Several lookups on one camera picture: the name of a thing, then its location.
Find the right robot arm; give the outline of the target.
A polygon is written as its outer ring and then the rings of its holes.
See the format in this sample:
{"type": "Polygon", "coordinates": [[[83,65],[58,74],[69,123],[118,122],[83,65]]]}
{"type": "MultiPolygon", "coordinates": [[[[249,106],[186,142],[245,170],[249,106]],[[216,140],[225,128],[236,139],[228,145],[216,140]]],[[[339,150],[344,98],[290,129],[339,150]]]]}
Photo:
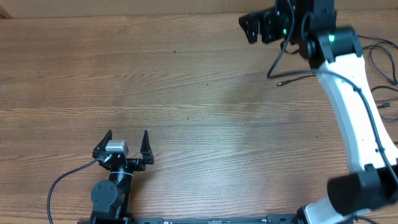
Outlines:
{"type": "Polygon", "coordinates": [[[352,223],[397,202],[397,147],[369,88],[358,34],[338,27],[336,18],[333,1],[276,1],[239,18],[251,44],[281,40],[299,46],[310,69],[287,72],[287,81],[318,78],[345,145],[348,175],[329,180],[327,195],[298,209],[287,223],[352,223]]]}

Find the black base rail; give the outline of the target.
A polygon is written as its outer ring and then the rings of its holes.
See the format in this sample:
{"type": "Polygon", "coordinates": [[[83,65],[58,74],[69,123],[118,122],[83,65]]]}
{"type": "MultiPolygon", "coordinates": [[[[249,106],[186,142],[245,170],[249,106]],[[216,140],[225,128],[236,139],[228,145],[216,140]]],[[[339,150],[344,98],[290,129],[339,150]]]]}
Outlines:
{"type": "Polygon", "coordinates": [[[293,224],[297,223],[294,214],[273,214],[266,217],[241,218],[137,218],[135,224],[293,224]]]}

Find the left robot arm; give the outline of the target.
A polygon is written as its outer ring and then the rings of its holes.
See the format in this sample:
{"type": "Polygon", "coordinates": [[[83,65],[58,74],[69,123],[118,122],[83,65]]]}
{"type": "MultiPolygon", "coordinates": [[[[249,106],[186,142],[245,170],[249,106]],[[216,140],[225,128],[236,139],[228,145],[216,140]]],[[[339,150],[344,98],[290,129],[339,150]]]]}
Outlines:
{"type": "Polygon", "coordinates": [[[144,131],[140,148],[141,158],[128,158],[129,149],[124,140],[113,140],[109,130],[93,149],[93,158],[109,171],[107,180],[99,181],[91,190],[93,210],[88,221],[95,223],[132,223],[128,212],[132,181],[135,172],[143,172],[146,165],[154,164],[149,133],[144,131]]]}

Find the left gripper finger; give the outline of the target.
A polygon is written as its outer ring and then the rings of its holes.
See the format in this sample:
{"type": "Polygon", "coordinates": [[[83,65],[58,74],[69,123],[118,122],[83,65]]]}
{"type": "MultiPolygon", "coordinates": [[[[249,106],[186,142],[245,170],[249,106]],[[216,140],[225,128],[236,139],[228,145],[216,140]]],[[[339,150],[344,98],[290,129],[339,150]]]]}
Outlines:
{"type": "Polygon", "coordinates": [[[104,138],[97,144],[97,146],[93,149],[93,156],[98,156],[102,151],[105,150],[107,143],[112,140],[113,131],[111,129],[105,134],[104,138]]]}
{"type": "Polygon", "coordinates": [[[154,155],[153,155],[152,149],[150,147],[149,132],[147,130],[144,131],[144,135],[142,138],[142,144],[141,144],[141,148],[140,148],[140,153],[142,155],[143,163],[154,164],[154,155]]]}

